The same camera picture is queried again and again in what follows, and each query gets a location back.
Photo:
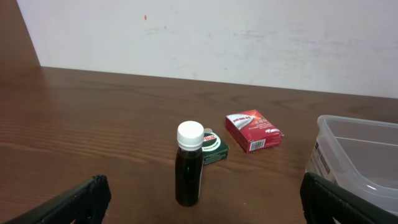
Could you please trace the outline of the red small box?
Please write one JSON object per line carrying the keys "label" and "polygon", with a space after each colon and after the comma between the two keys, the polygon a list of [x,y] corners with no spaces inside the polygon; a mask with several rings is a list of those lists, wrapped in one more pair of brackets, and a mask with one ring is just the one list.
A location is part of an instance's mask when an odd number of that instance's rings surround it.
{"label": "red small box", "polygon": [[227,115],[225,126],[245,153],[278,146],[283,138],[282,131],[258,110]]}

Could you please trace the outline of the clear plastic container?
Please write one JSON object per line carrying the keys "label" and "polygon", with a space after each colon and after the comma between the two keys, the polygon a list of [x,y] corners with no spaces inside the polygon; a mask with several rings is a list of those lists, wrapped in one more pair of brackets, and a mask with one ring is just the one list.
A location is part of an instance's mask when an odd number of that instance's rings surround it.
{"label": "clear plastic container", "polygon": [[306,171],[397,214],[397,124],[321,115]]}

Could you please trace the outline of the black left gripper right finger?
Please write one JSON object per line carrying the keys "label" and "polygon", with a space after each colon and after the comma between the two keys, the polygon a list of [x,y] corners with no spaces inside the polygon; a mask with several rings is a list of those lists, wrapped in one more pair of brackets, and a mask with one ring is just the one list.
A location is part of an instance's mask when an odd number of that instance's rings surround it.
{"label": "black left gripper right finger", "polygon": [[390,223],[393,215],[324,179],[307,172],[300,186],[303,214],[308,224]]}

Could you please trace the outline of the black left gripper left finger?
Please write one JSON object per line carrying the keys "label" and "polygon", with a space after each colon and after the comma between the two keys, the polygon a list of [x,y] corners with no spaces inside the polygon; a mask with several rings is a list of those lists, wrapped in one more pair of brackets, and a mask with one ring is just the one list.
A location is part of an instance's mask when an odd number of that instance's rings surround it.
{"label": "black left gripper left finger", "polygon": [[6,224],[101,223],[110,201],[107,177],[94,175]]}

